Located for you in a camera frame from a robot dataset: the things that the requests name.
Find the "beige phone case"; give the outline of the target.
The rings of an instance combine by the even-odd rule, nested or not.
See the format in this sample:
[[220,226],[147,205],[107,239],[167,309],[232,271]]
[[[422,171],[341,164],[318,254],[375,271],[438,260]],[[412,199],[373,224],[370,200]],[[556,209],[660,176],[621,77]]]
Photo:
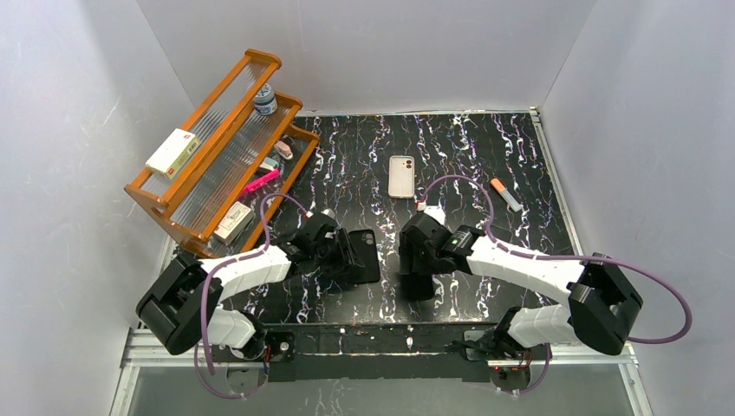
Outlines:
[[414,159],[412,156],[394,155],[389,158],[388,195],[391,198],[413,198]]

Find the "black phone case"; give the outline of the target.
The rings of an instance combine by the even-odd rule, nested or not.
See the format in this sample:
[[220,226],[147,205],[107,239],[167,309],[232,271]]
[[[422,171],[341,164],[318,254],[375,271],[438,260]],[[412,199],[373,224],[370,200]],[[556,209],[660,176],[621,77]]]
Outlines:
[[370,229],[350,231],[348,239],[357,265],[344,278],[345,282],[356,285],[379,282],[381,266],[374,232]]

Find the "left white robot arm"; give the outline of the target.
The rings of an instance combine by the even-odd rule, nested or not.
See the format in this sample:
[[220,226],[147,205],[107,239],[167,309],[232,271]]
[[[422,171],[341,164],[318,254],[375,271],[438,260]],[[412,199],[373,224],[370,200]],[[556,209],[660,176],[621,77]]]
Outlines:
[[171,355],[203,345],[243,349],[262,337],[252,315],[220,308],[241,292],[316,273],[347,285],[366,283],[377,264],[370,229],[347,231],[318,212],[294,232],[239,255],[177,255],[139,300],[135,313]]

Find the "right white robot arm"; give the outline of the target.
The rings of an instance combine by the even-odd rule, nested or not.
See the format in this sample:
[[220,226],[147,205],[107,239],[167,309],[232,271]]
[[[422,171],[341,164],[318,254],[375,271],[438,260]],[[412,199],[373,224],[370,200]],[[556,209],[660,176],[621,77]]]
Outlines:
[[503,249],[484,231],[466,225],[450,231],[427,211],[402,227],[399,256],[400,285],[411,302],[430,299],[434,276],[455,271],[498,278],[553,300],[535,309],[513,307],[495,328],[456,344],[493,357],[518,357],[540,344],[576,341],[618,355],[642,308],[640,294],[605,257],[554,260],[514,245]]

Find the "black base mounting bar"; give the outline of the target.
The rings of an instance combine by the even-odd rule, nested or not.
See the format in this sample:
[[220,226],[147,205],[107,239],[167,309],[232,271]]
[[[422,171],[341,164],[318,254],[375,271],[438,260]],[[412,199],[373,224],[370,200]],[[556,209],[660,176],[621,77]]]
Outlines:
[[524,390],[547,367],[543,346],[512,355],[470,348],[490,323],[270,324],[255,340],[261,353],[215,347],[217,364],[267,368],[271,382],[297,380],[456,379]]

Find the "small grey cardboard box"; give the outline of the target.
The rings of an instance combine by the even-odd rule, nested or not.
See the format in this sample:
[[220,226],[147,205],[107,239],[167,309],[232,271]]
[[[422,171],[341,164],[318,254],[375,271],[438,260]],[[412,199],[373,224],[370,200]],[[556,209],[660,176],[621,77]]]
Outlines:
[[236,201],[216,227],[214,237],[222,244],[231,244],[254,216],[254,211],[248,205]]

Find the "pink highlighter marker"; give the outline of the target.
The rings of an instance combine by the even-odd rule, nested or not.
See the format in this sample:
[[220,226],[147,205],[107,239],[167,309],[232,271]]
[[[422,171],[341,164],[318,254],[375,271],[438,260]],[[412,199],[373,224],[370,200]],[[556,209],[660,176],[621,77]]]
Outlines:
[[261,177],[253,179],[238,194],[238,198],[244,198],[246,195],[258,191],[259,189],[263,188],[264,186],[278,179],[280,176],[281,176],[281,172],[278,169],[275,169],[275,170],[265,173]]

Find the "orange capped white marker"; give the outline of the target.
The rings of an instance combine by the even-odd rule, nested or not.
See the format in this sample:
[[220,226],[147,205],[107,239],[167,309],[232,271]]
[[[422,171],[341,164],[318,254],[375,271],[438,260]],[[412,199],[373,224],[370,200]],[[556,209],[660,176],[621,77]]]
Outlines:
[[493,178],[491,180],[491,186],[512,211],[520,212],[523,209],[521,204],[513,197],[509,189],[498,178]]

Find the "small grey white eraser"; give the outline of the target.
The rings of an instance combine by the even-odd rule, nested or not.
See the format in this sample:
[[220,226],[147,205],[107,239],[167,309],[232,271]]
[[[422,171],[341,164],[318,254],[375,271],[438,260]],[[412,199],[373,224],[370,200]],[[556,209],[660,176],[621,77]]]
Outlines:
[[262,162],[258,166],[258,169],[257,169],[257,171],[260,172],[260,173],[262,173],[262,174],[266,174],[266,173],[270,173],[270,172],[274,172],[274,171],[278,171],[278,170],[279,170],[279,164],[278,163],[272,164],[272,163],[269,163],[269,162],[266,162],[266,161]]

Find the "pink white small stapler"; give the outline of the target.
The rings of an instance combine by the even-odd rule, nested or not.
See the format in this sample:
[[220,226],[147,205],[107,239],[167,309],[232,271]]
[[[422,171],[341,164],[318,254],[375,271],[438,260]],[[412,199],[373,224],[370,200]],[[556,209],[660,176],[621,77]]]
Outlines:
[[288,144],[286,144],[284,141],[279,140],[274,145],[274,151],[281,156],[283,159],[291,160],[293,159],[293,152]]

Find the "orange wooden shelf rack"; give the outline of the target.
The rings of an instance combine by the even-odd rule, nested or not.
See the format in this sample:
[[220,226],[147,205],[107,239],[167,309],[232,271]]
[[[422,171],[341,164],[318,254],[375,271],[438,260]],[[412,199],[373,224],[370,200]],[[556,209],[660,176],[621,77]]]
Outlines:
[[[287,192],[307,165],[320,138],[295,125],[302,102],[277,92],[276,111],[261,115],[257,92],[281,67],[271,53],[248,49],[204,99],[182,129],[201,140],[196,152],[172,179],[144,168],[125,192],[183,250],[202,257],[224,257],[254,248],[263,227],[253,220],[230,244],[215,236],[216,226],[238,200],[253,206],[264,192]],[[258,192],[242,190],[256,179],[260,165],[275,155],[282,140],[292,159],[278,157],[280,175]]]

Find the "blue white ceramic jar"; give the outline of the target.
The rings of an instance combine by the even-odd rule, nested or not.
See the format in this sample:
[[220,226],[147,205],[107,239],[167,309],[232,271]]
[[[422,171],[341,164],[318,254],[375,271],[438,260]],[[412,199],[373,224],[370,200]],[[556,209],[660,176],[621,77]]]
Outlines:
[[253,96],[253,107],[262,116],[272,115],[278,108],[275,90],[269,83],[264,83],[261,89]]

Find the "white red box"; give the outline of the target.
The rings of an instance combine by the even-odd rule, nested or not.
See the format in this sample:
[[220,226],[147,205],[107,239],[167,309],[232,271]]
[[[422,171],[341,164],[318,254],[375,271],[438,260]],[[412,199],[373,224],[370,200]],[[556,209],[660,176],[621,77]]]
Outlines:
[[195,133],[176,128],[149,157],[146,168],[166,179],[173,179],[199,146],[200,139]]

